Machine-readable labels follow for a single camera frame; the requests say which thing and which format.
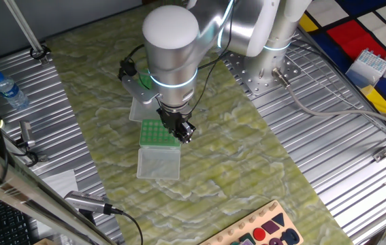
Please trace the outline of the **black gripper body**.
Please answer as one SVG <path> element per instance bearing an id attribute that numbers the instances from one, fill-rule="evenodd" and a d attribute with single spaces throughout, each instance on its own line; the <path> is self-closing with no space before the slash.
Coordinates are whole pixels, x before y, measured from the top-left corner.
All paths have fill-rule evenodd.
<path id="1" fill-rule="evenodd" d="M 157 109 L 157 113 L 167 129 L 180 129 L 190 119 L 190 114 L 182 114 L 180 112 L 169 112 L 164 108 Z"/>

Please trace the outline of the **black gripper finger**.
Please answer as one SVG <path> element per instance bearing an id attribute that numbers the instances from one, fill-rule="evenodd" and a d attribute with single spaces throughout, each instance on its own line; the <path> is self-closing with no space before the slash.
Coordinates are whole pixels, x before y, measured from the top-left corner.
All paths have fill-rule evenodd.
<path id="1" fill-rule="evenodd" d="M 188 132 L 184 127 L 175 129 L 174 136 L 183 144 L 188 142 Z"/>
<path id="2" fill-rule="evenodd" d="M 189 121 L 183 122 L 182 126 L 184 128 L 183 139 L 191 140 L 191 137 L 195 131 L 195 127 Z"/>

